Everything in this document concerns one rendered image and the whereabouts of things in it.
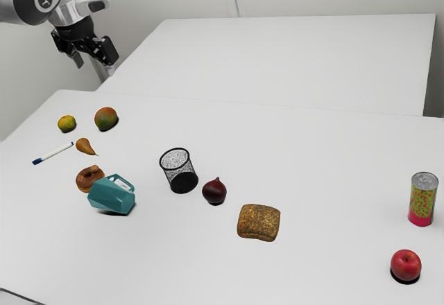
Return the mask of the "brown pear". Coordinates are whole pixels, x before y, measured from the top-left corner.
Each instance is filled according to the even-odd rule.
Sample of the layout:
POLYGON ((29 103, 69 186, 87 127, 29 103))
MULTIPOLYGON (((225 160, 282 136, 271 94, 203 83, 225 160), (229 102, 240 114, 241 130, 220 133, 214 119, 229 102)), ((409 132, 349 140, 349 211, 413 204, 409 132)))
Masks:
POLYGON ((76 149, 81 153, 85 153, 86 155, 96 155, 95 150, 93 149, 87 138, 79 138, 76 141, 75 146, 76 149))

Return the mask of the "brown glazed donut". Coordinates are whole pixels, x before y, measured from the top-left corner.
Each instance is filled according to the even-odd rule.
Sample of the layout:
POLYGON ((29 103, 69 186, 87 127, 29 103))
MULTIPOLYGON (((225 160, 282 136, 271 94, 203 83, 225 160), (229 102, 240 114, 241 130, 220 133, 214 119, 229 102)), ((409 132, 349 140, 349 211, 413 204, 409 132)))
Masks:
POLYGON ((105 177, 103 170, 97 166, 92 165, 90 167, 84 168, 76 176, 76 186, 77 188, 88 193, 95 181, 100 180, 105 177))

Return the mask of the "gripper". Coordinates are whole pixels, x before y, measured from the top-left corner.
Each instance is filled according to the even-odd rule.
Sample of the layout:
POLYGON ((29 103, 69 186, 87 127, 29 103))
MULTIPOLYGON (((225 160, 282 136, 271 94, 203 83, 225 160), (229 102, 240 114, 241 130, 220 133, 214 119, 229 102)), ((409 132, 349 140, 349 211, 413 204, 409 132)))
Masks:
POLYGON ((80 69, 84 61, 76 48, 75 42, 83 41, 84 51, 103 66, 113 66, 119 59, 119 54, 108 36, 97 37, 94 32, 94 22, 86 16, 69 26, 56 26, 51 31, 55 47, 73 60, 80 69))

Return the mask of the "teal faceted mug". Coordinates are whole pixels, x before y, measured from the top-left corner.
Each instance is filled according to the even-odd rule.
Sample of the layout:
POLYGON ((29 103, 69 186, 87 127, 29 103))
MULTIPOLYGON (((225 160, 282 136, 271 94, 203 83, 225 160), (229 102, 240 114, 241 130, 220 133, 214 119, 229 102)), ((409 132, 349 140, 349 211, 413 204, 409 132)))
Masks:
POLYGON ((94 208, 128 215, 135 206, 135 188, 115 173, 95 181, 87 199, 94 208))

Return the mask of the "black mesh pen holder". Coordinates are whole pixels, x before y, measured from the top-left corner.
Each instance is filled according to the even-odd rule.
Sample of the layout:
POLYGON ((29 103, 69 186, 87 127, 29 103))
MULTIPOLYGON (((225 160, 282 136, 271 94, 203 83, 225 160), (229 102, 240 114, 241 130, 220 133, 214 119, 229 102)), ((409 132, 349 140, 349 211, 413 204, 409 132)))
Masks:
POLYGON ((198 176, 187 149, 172 148, 164 152, 160 157, 159 165, 174 193, 185 194, 198 185, 198 176))

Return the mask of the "dark red onion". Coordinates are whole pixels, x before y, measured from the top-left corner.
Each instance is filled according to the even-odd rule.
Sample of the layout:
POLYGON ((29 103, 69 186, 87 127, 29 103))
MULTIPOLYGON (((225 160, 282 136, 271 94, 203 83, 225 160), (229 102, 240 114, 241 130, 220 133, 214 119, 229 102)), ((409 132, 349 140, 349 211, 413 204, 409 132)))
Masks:
POLYGON ((225 201, 227 189, 219 177, 216 177, 203 186, 202 194, 209 204, 218 205, 225 201))

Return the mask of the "pink green patterned can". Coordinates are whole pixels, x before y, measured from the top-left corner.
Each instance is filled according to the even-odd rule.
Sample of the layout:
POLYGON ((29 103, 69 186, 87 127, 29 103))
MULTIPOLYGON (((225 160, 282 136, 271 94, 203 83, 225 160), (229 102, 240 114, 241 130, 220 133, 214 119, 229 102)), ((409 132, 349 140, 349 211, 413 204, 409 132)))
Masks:
POLYGON ((408 220, 418 226, 427 227, 434 218, 434 205, 438 189, 438 178, 429 172, 419 172, 411 178, 408 220))

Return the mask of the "square seeded bread roll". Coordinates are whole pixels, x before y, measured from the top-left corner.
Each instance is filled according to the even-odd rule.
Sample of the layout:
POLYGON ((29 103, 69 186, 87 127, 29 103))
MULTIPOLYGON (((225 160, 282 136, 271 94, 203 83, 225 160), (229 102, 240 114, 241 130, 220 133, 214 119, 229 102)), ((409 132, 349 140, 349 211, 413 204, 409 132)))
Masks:
POLYGON ((237 234, 241 238, 251 238, 273 242, 280 228, 281 212, 261 204, 242 206, 237 221, 237 234))

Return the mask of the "red green mango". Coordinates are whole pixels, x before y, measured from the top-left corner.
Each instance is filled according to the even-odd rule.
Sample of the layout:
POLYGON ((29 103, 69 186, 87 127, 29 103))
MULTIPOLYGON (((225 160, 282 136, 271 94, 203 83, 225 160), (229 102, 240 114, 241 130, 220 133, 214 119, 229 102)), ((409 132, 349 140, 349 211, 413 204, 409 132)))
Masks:
POLYGON ((112 107, 102 107, 94 115, 94 123, 100 131, 113 128, 119 120, 117 112, 112 107))

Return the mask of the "white pen with blue cap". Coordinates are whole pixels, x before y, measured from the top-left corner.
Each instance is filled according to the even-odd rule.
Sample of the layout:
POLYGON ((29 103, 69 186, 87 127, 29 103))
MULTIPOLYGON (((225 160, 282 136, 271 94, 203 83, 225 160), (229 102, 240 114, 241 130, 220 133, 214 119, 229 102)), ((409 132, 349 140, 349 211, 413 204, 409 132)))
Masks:
POLYGON ((42 163, 43 161, 46 161, 46 160, 52 158, 53 156, 71 148, 73 145, 74 145, 74 143, 72 141, 70 141, 69 143, 67 143, 63 146, 61 146, 51 152, 48 152, 47 154, 42 155, 41 157, 38 157, 37 159, 34 159, 32 161, 32 165, 38 165, 38 164, 42 163))

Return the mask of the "green orange citrus fruit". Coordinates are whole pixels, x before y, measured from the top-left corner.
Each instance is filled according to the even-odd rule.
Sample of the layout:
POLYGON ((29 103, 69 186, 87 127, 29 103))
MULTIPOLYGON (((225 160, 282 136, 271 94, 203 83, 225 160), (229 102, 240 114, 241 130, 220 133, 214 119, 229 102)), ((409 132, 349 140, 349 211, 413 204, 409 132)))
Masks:
POLYGON ((63 132, 71 132, 76 128, 77 122, 74 116, 72 115, 64 115, 58 119, 58 129, 63 132))

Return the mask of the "red apple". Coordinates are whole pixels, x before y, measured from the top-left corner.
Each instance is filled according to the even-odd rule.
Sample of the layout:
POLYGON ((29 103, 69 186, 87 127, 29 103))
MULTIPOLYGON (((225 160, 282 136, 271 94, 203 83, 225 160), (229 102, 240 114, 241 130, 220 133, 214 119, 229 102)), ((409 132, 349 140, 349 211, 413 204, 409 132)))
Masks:
POLYGON ((400 283, 416 283, 420 278, 421 270, 422 261, 420 260, 420 257, 412 250, 398 250, 391 257, 391 275, 400 283))

